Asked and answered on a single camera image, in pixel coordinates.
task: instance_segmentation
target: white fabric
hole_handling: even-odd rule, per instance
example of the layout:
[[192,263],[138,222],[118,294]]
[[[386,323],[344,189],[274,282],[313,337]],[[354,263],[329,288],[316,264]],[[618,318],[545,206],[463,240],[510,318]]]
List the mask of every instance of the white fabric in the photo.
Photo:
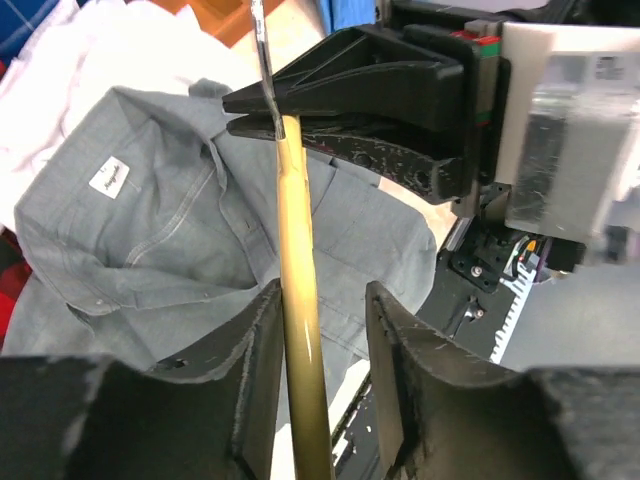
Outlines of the white fabric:
[[45,22],[0,82],[1,225],[15,230],[16,203],[111,87],[186,95],[202,78],[231,88],[253,79],[189,10],[174,16],[147,1],[92,0],[77,11],[61,1],[56,21]]

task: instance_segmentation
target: white label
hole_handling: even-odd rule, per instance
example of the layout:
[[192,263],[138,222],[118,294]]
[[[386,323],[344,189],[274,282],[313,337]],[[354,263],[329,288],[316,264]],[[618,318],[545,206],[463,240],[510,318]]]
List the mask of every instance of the white label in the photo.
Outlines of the white label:
[[109,198],[115,199],[124,181],[129,175],[129,167],[115,157],[109,157],[98,173],[96,173],[89,185]]
[[638,77],[634,53],[596,52],[591,57],[585,86],[597,90],[625,90],[631,93]]

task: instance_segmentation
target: black plastic part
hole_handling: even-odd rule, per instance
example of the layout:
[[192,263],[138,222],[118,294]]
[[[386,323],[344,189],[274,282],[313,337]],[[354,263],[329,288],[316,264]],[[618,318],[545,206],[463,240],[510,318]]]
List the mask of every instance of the black plastic part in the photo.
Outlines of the black plastic part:
[[[410,125],[363,115],[343,115],[330,122],[302,117],[301,125],[305,147],[367,168],[431,204],[457,197],[465,181],[460,157],[428,132]],[[227,124],[227,130],[236,136],[274,139],[273,121],[266,115],[237,118]]]
[[[450,267],[453,258],[447,250],[438,255],[433,289],[416,316],[476,355],[489,358],[515,294],[501,283],[491,293],[477,287]],[[478,308],[483,311],[481,317],[475,314]]]
[[387,480],[614,480],[640,475],[640,371],[517,374],[367,289],[367,338]]
[[344,435],[347,446],[336,459],[338,480],[381,479],[378,455],[378,427],[371,377],[367,376],[345,416],[347,422],[336,431]]
[[272,282],[150,374],[102,356],[0,358],[0,478],[267,480],[281,297]]
[[581,243],[554,238],[547,256],[547,268],[561,272],[573,272],[582,263],[587,247]]
[[[477,125],[481,50],[451,31],[343,30],[275,76],[280,109],[301,115],[305,147],[363,166],[431,204],[493,180],[510,68],[500,63],[492,122]],[[273,139],[261,86],[224,98],[232,135]]]
[[[462,82],[456,60],[368,25],[327,37],[274,77],[283,114],[372,114],[435,132],[460,122]],[[224,108],[268,113],[260,84],[227,95]]]
[[539,9],[536,23],[567,25],[640,26],[636,0],[549,0]]
[[464,30],[465,23],[474,20],[501,22],[511,19],[496,13],[431,2],[393,0],[391,5],[391,27],[398,30],[407,25],[420,24],[460,31]]
[[503,10],[499,14],[509,17],[509,21],[519,23],[540,23],[539,19],[544,13],[544,7],[535,9],[512,8]]
[[523,234],[475,217],[450,266],[484,292],[495,292],[511,254]]

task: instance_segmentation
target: shirt label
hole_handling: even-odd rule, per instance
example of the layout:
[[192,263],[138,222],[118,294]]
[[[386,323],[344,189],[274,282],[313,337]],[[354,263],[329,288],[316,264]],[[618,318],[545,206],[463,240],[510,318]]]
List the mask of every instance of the shirt label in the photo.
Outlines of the shirt label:
[[97,191],[115,200],[129,175],[129,167],[115,157],[109,157],[89,185]]

